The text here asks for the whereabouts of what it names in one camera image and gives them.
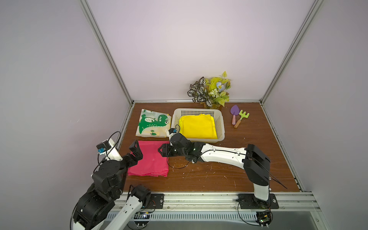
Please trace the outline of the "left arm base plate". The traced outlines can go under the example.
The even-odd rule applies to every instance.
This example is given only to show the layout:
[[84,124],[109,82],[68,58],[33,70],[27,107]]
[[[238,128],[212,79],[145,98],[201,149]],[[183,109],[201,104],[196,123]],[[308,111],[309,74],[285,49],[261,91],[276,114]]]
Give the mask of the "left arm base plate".
[[163,209],[164,194],[153,193],[143,199],[142,209]]

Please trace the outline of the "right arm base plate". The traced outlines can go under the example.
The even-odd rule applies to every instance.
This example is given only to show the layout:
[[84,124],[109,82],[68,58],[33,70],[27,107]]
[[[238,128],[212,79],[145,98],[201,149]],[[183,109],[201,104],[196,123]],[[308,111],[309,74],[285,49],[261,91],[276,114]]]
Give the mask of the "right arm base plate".
[[236,202],[240,203],[241,209],[279,209],[275,194],[269,194],[267,201],[257,199],[254,194],[239,194]]

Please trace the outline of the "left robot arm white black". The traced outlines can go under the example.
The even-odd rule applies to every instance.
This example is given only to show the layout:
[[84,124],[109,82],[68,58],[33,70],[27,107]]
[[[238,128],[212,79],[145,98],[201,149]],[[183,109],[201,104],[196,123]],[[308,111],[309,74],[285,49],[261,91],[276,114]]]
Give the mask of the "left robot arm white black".
[[[79,199],[70,220],[71,230],[98,230],[108,213],[115,206],[115,201],[123,193],[128,169],[143,159],[139,142],[135,140],[129,147],[130,153],[121,160],[108,159],[110,154],[98,164],[98,170],[92,174],[93,183]],[[122,230],[130,219],[151,199],[151,190],[138,185],[127,196],[121,212],[110,223],[109,228]]]

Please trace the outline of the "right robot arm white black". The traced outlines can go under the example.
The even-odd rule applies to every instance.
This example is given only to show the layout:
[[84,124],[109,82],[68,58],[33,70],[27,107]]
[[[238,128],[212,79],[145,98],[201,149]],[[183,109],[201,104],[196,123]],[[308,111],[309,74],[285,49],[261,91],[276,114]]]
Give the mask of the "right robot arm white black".
[[245,148],[225,148],[204,142],[191,142],[176,133],[170,137],[168,144],[158,148],[158,152],[166,158],[184,156],[192,163],[215,162],[242,168],[254,185],[255,199],[264,202],[270,199],[271,160],[253,144]]

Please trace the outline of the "plain yellow raincoat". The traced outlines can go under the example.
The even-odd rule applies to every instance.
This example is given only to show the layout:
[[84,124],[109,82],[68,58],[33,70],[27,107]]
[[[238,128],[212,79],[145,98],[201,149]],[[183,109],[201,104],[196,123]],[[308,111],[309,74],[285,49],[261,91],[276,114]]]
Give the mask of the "plain yellow raincoat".
[[217,139],[214,118],[211,115],[183,116],[179,119],[180,133],[187,139]]

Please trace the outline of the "pink raincoat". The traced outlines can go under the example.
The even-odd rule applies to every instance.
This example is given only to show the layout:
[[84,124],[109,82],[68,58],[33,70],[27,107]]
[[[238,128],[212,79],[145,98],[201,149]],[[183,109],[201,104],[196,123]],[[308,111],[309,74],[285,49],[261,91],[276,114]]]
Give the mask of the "pink raincoat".
[[138,164],[129,168],[129,176],[153,176],[167,177],[169,166],[167,158],[162,157],[158,149],[168,141],[144,141],[139,140],[139,146],[143,154],[143,159]]

